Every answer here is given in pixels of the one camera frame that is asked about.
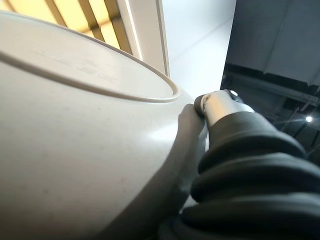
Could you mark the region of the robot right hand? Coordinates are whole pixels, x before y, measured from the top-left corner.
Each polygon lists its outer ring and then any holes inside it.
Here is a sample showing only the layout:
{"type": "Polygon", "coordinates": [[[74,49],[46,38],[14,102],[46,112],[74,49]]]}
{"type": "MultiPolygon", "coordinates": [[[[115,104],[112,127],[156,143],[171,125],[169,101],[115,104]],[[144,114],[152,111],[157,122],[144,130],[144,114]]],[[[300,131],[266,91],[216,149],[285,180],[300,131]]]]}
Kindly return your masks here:
{"type": "Polygon", "coordinates": [[[158,239],[319,239],[320,168],[304,148],[232,91],[201,95],[194,108],[209,138],[195,205],[164,222],[158,239]]]}

